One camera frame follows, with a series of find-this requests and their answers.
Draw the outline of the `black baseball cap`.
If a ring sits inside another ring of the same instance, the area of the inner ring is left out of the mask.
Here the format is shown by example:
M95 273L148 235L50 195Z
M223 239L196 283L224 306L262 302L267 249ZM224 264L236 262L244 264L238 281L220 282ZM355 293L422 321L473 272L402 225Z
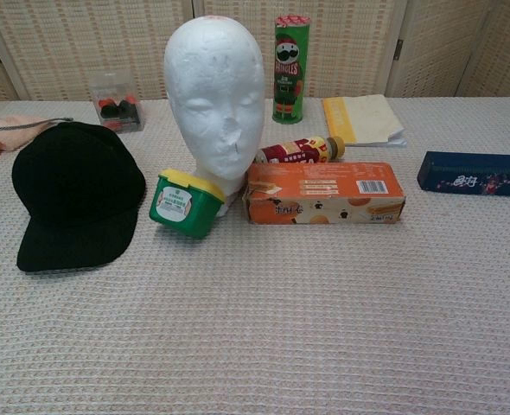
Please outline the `black baseball cap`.
M11 178L29 213L19 270L106 265L131 243L146 181L113 131L80 122L51 127L18 153Z

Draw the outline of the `green Pringles can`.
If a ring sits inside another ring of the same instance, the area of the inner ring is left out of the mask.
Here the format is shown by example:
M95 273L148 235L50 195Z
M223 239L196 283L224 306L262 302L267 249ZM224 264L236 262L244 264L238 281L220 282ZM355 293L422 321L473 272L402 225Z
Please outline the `green Pringles can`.
M303 119L309 27L308 16L289 14L275 20L272 117L280 124L295 124Z

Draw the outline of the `woven folding screen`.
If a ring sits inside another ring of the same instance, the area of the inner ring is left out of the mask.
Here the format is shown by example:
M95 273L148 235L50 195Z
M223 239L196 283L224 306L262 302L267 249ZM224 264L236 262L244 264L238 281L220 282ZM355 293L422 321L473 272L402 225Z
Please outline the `woven folding screen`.
M0 101L87 100L119 69L160 99L168 39L204 15L241 22L267 73L277 17L308 17L309 97L510 97L510 0L0 0Z

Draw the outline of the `clear plastic box with clips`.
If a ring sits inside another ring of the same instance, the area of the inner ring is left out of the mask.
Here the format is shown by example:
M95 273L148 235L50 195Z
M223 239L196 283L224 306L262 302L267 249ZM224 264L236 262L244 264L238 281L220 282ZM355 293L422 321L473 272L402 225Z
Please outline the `clear plastic box with clips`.
M130 71L96 73L90 78L89 86L102 126L116 133L143 129L143 108Z

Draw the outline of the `white foam mannequin head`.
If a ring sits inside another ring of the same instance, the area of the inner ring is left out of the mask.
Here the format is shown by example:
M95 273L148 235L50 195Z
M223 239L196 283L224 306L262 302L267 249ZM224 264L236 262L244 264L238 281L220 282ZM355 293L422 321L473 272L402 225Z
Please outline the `white foam mannequin head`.
M264 129L259 45L232 18L197 17L169 38L163 74L171 111L196 162L194 173L223 192L223 216L244 185Z

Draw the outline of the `beige waffle tablecloth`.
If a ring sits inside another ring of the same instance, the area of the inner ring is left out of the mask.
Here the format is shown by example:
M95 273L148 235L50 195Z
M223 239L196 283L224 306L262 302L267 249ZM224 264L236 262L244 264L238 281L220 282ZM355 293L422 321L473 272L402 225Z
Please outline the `beige waffle tablecloth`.
M92 271L26 274L29 216L0 156L0 415L510 415L510 197L423 191L429 150L510 154L510 98L392 99L394 225L257 226L201 240L143 207Z

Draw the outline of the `orange biscuit box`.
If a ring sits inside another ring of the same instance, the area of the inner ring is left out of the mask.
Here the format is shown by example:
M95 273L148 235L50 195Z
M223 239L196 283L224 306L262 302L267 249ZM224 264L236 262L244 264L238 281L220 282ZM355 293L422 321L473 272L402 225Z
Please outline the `orange biscuit box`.
M405 194L388 163L254 163L243 202L256 224L392 224Z

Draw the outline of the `dark blue printed box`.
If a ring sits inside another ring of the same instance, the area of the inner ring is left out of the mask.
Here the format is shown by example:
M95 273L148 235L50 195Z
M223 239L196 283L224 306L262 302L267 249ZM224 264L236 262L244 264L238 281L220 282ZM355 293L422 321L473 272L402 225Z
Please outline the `dark blue printed box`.
M510 196L510 155L428 151L417 180L426 191Z

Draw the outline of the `red drink bottle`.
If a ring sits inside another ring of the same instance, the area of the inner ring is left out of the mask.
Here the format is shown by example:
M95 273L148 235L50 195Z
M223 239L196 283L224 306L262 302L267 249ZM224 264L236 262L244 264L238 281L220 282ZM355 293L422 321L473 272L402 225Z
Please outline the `red drink bottle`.
M341 137L320 137L289 141L260 149L255 163L327 163L343 157L345 143Z

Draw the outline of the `pink towel with grey trim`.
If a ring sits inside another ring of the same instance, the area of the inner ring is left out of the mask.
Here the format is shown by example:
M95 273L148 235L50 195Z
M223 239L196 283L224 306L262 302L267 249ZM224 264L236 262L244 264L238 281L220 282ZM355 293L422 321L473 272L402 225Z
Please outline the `pink towel with grey trim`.
M46 129L66 122L73 122L73 118L0 117L0 152L17 150Z

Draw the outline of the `yellow and white notebook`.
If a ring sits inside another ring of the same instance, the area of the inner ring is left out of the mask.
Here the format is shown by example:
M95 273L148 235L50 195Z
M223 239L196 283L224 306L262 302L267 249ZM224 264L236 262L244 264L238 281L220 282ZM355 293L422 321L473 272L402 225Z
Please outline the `yellow and white notebook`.
M406 146L404 126L382 94L322 100L331 136L346 146Z

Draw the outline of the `green tub with yellow lid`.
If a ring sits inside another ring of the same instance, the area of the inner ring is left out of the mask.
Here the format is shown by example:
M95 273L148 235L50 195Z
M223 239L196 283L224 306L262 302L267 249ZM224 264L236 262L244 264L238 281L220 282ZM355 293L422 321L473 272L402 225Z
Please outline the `green tub with yellow lid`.
M220 188L212 182L177 169L163 169L149 216L189 237L202 239L210 232L225 201Z

